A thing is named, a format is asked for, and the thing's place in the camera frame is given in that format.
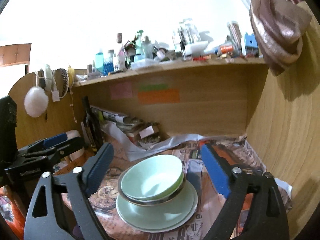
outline pink sticky note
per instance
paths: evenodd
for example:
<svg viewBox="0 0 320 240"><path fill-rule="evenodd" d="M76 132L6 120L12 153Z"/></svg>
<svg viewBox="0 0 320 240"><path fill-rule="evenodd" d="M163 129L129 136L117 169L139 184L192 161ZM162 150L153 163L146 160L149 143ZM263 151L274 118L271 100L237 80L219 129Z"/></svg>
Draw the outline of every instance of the pink sticky note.
<svg viewBox="0 0 320 240"><path fill-rule="evenodd" d="M117 83L110 85L111 100L132 98L132 85L131 82Z"/></svg>

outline stacked dishes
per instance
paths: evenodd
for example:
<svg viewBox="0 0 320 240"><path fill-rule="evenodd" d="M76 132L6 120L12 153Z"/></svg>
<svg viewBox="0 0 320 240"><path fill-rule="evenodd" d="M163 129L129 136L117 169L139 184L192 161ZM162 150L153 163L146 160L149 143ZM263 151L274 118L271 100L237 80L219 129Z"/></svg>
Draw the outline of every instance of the stacked dishes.
<svg viewBox="0 0 320 240"><path fill-rule="evenodd" d="M181 161L172 155L148 158L123 172L116 208L120 218L140 231L175 229L195 213L198 196L185 180Z"/></svg>

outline screw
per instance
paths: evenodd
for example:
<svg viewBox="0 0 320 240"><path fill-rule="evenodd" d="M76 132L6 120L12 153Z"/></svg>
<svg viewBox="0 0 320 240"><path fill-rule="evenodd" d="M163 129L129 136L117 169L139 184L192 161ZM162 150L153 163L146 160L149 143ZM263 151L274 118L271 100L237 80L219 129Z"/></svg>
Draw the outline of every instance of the screw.
<svg viewBox="0 0 320 240"><path fill-rule="evenodd" d="M73 173L79 173L79 172L81 172L81 171L82 171L82 167L75 167L75 168L72 170Z"/></svg>
<svg viewBox="0 0 320 240"><path fill-rule="evenodd" d="M47 178L50 176L50 174L51 174L50 171L46 171L46 172L42 173L41 177Z"/></svg>
<svg viewBox="0 0 320 240"><path fill-rule="evenodd" d="M264 173L264 176L268 179L272 179L273 178L273 175L270 173L270 172L265 172Z"/></svg>
<svg viewBox="0 0 320 240"><path fill-rule="evenodd" d="M232 168L232 172L236 173L236 174L240 174L242 172L242 170L239 167L234 167L234 168Z"/></svg>

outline brown satin cloth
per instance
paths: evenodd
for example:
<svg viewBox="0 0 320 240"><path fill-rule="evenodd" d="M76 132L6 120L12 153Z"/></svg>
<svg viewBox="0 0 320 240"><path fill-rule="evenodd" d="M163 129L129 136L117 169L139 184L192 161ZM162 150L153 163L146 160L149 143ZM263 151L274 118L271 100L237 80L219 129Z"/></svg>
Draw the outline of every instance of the brown satin cloth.
<svg viewBox="0 0 320 240"><path fill-rule="evenodd" d="M281 74L302 51L311 15L288 0L251 0L250 20L258 46L272 73Z"/></svg>

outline white tag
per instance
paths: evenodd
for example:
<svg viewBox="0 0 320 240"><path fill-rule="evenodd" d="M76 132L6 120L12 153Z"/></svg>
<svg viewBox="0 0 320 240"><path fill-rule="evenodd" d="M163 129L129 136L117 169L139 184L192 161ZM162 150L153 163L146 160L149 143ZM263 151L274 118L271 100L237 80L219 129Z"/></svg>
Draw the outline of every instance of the white tag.
<svg viewBox="0 0 320 240"><path fill-rule="evenodd" d="M53 102L60 101L59 91L58 90L52 91L52 101Z"/></svg>

